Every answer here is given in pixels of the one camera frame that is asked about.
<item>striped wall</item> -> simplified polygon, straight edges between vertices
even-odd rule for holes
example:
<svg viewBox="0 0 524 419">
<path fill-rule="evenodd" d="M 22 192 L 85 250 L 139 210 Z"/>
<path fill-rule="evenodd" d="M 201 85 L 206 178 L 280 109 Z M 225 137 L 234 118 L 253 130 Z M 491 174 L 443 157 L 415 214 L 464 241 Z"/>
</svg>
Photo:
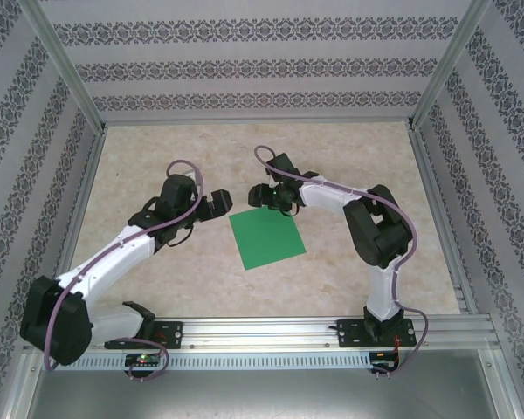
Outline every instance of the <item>striped wall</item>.
<svg viewBox="0 0 524 419">
<path fill-rule="evenodd" d="M 59 265 L 95 137 L 17 3 L 0 0 L 0 401 L 27 290 Z"/>
<path fill-rule="evenodd" d="M 524 0 L 490 4 L 420 131 L 524 407 Z"/>
<path fill-rule="evenodd" d="M 51 0 L 107 122 L 408 117 L 470 0 Z"/>
</svg>

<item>marble floor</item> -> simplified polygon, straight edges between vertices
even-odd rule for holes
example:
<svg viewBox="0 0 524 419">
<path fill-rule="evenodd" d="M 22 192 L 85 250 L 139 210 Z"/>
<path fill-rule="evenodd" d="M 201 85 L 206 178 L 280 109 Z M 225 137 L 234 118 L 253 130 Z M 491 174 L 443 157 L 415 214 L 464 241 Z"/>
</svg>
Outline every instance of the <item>marble floor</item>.
<svg viewBox="0 0 524 419">
<path fill-rule="evenodd" d="M 388 186 L 420 239 L 416 255 L 401 270 L 400 299 L 431 314 L 459 313 L 402 122 L 111 127 L 73 265 L 112 240 L 159 194 L 165 168 L 174 159 L 195 162 L 207 192 L 228 189 L 231 214 L 248 210 L 250 187 L 268 180 L 252 153 L 258 144 L 286 152 L 301 173 L 314 170 L 358 188 Z M 176 166 L 177 173 L 186 170 Z M 345 219 L 301 209 L 295 222 L 307 253 L 249 271 L 227 217 L 200 223 L 190 240 L 136 266 L 100 303 L 117 306 L 131 299 L 170 317 L 362 314 L 369 292 L 367 266 L 355 252 Z"/>
</svg>

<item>green square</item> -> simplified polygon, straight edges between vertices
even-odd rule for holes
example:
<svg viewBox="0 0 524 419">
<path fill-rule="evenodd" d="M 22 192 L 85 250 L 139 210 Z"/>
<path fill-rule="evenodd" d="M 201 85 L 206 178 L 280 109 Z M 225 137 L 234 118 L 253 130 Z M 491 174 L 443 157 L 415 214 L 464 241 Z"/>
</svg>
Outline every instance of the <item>green square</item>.
<svg viewBox="0 0 524 419">
<path fill-rule="evenodd" d="M 267 207 L 229 216 L 245 270 L 307 253 L 295 221 Z"/>
</svg>

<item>metal frame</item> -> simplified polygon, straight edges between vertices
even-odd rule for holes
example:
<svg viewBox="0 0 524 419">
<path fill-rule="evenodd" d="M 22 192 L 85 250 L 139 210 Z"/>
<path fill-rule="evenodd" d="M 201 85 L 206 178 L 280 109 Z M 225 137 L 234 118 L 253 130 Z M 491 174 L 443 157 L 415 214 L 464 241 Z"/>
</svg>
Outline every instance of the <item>metal frame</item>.
<svg viewBox="0 0 524 419">
<path fill-rule="evenodd" d="M 87 91 L 84 82 L 60 42 L 58 34 L 52 27 L 51 22 L 49 22 L 39 1 L 20 0 L 19 6 L 27 16 L 41 43 L 45 46 L 52 62 L 70 89 L 70 93 L 76 99 L 76 102 L 78 102 L 87 121 L 92 126 L 93 132 L 97 134 L 105 126 L 105 122 L 101 118 L 99 110 L 93 103 L 91 95 Z"/>
<path fill-rule="evenodd" d="M 438 61 L 438 65 L 431 76 L 431 80 L 427 83 L 427 87 L 421 94 L 419 102 L 411 115 L 410 120 L 412 121 L 412 127 L 420 127 L 423 123 L 431 106 L 435 103 L 435 99 L 442 89 L 443 84 L 446 79 L 448 79 L 452 68 L 464 50 L 465 43 L 468 42 L 473 30 L 478 25 L 490 3 L 491 0 L 472 0 L 468 6 L 468 9 L 460 20 L 450 43 L 446 47 L 443 57 Z"/>
<path fill-rule="evenodd" d="M 387 351 L 383 348 L 339 348 L 336 332 L 329 329 L 339 318 L 245 318 L 245 319 L 162 319 L 183 322 L 183 347 L 170 351 L 186 356 L 189 360 L 228 354 L 290 354 L 303 357 L 306 354 L 334 357 L 340 354 L 363 354 Z M 412 318 L 417 335 L 421 335 L 424 322 Z M 522 419 L 524 413 L 507 364 L 500 349 L 499 339 L 491 317 L 479 315 L 434 315 L 430 317 L 430 332 L 422 350 L 477 350 L 483 366 L 493 404 L 500 418 Z M 136 351 L 108 351 L 92 347 L 84 357 L 98 354 L 135 354 Z M 10 396 L 3 417 L 22 419 L 27 417 L 31 401 L 37 390 L 38 377 L 47 374 L 42 370 L 42 354 L 27 347 L 18 365 Z M 352 366 L 333 367 L 350 368 Z"/>
<path fill-rule="evenodd" d="M 106 127 L 136 127 L 144 125 L 221 125 L 221 124 L 352 124 L 356 122 L 404 122 L 396 116 L 343 116 L 343 117 L 263 117 L 263 118 L 194 118 L 180 120 L 111 120 Z"/>
<path fill-rule="evenodd" d="M 326 119 L 319 122 L 338 122 Z M 406 121 L 410 143 L 416 156 L 419 173 L 424 183 L 425 193 L 431 207 L 431 213 L 438 231 L 439 239 L 445 254 L 446 263 L 451 272 L 455 291 L 461 309 L 470 314 L 433 315 L 430 316 L 430 331 L 422 350 L 477 350 L 484 367 L 484 375 L 491 392 L 493 404 L 501 418 L 524 417 L 520 400 L 508 372 L 499 339 L 493 322 L 488 314 L 477 314 L 478 310 L 472 297 L 469 284 L 465 278 L 458 248 L 445 214 L 444 206 L 434 182 L 431 166 L 426 159 L 422 139 Z M 66 271 L 70 267 L 72 255 L 77 243 L 79 230 L 83 221 L 87 201 L 91 194 L 94 175 L 99 166 L 105 134 L 97 141 L 92 152 L 89 169 L 84 180 L 84 187 L 76 207 L 76 217 L 70 229 L 68 243 L 63 252 L 59 269 Z M 424 328 L 420 317 L 411 317 L 417 335 Z M 364 354 L 369 351 L 388 351 L 390 347 L 381 348 L 339 348 L 336 332 L 330 329 L 339 318 L 242 318 L 242 319 L 162 319 L 183 322 L 182 349 L 171 351 L 187 359 L 205 359 L 210 356 L 237 354 L 291 354 L 306 356 L 308 354 Z M 103 347 L 91 347 L 84 357 L 105 354 L 135 354 L 135 351 L 107 351 Z M 5 403 L 2 417 L 25 418 L 31 408 L 31 402 L 37 391 L 38 378 L 42 371 L 42 354 L 32 347 L 26 347 L 12 380 L 10 393 Z M 353 367 L 349 365 L 332 367 Z"/>
<path fill-rule="evenodd" d="M 445 254 L 446 266 L 451 275 L 452 283 L 462 292 L 466 310 L 470 314 L 477 314 L 479 310 L 473 298 L 472 288 L 465 275 L 462 258 L 460 257 L 456 240 L 452 234 L 452 227 L 446 215 L 443 199 L 435 182 L 433 169 L 429 159 L 427 159 L 423 139 L 418 130 L 414 130 L 409 124 L 407 124 L 407 128 L 413 154 L 416 157 L 417 168 L 421 175 L 427 201 L 429 201 L 433 222 L 437 228 L 438 239 Z"/>
</svg>

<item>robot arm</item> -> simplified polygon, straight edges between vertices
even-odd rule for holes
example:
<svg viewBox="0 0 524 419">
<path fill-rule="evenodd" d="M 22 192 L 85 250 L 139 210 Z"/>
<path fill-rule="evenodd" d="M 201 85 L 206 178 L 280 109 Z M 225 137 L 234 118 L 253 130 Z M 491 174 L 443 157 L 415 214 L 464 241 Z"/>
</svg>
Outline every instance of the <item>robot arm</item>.
<svg viewBox="0 0 524 419">
<path fill-rule="evenodd" d="M 293 166 L 286 154 L 278 155 L 267 162 L 271 167 L 294 175 L 300 171 Z M 288 216 L 293 206 L 319 207 L 338 215 L 344 215 L 349 232 L 359 256 L 369 266 L 370 295 L 364 309 L 365 328 L 379 340 L 397 327 L 403 319 L 403 311 L 392 298 L 394 267 L 408 251 L 411 241 L 409 226 L 393 209 L 349 192 L 331 188 L 324 184 L 308 183 L 269 173 L 277 183 L 254 186 L 249 193 L 249 204 L 262 205 L 279 210 Z M 324 183 L 326 179 L 314 172 L 303 177 Z M 373 189 L 355 189 L 380 196 L 396 204 L 394 197 L 383 185 Z"/>
<path fill-rule="evenodd" d="M 228 191 L 212 192 L 212 201 L 206 196 L 198 197 L 194 181 L 184 175 L 170 175 L 163 184 L 160 196 L 150 199 L 141 211 L 128 220 L 128 226 L 104 249 L 75 269 L 56 279 L 40 277 L 33 282 L 28 293 L 20 335 L 43 350 L 46 329 L 52 308 L 59 294 L 78 277 L 84 267 L 95 261 L 91 269 L 82 275 L 63 301 L 52 335 L 51 356 L 62 365 L 75 362 L 90 344 L 100 344 L 122 337 L 139 337 L 149 340 L 155 315 L 133 302 L 125 302 L 115 310 L 100 311 L 95 306 L 101 295 L 119 278 L 141 261 L 152 257 L 165 244 L 176 237 L 180 229 L 190 230 L 196 222 L 223 216 L 232 206 Z M 130 241 L 146 229 L 182 216 L 193 202 L 200 199 L 196 210 L 180 223 L 151 231 Z M 108 252 L 113 244 L 121 246 Z"/>
</svg>

